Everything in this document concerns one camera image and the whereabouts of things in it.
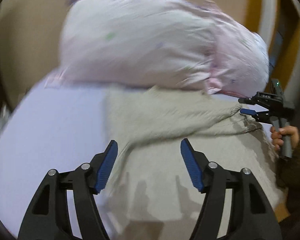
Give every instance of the finger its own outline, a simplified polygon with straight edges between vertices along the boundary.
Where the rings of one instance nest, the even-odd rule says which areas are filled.
[[[279,132],[283,135],[285,135],[285,134],[294,135],[294,134],[298,133],[298,128],[295,126],[286,126],[286,127],[280,128]]]
[[[282,135],[278,132],[274,132],[271,134],[271,139],[274,140],[274,139],[281,139],[282,138]]]
[[[279,145],[279,146],[282,146],[283,145],[283,141],[282,140],[280,140],[280,139],[274,139],[273,141],[272,141],[272,144],[273,145]]]

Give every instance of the mattress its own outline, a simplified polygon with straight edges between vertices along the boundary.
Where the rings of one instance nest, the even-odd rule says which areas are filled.
[[[106,87],[54,89],[44,88],[44,84],[42,80],[28,93],[0,135],[0,220],[14,236],[18,235],[31,198],[49,169],[74,170],[103,152],[109,143]],[[213,97],[237,100],[221,94]],[[264,110],[260,106],[250,108]],[[269,137],[270,125],[263,126]],[[67,194],[72,230],[80,237],[73,194]],[[105,201],[98,196],[95,200],[101,206]],[[99,212],[102,217],[105,211],[99,208]]]

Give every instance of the brown sleeve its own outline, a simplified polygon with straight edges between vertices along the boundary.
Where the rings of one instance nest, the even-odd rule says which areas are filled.
[[[280,179],[287,187],[300,188],[300,141],[294,149],[292,159],[278,161],[277,180]]]

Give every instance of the gray fleece blanket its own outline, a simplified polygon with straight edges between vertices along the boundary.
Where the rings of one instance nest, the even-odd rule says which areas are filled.
[[[109,138],[119,147],[103,193],[115,239],[190,237],[205,194],[193,187],[180,154],[185,137],[225,169],[249,167],[271,205],[281,201],[271,147],[262,126],[239,113],[241,104],[201,92],[112,88],[107,107]],[[226,233],[230,208],[227,190],[219,237]]]

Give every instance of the hand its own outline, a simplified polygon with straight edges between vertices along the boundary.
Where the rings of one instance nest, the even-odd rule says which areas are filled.
[[[272,144],[274,145],[274,150],[278,151],[280,149],[280,146],[283,145],[282,141],[282,135],[290,135],[291,136],[291,146],[292,149],[298,146],[299,143],[299,132],[298,128],[295,126],[286,126],[279,129],[279,132],[275,131],[274,127],[271,127],[271,139]]]

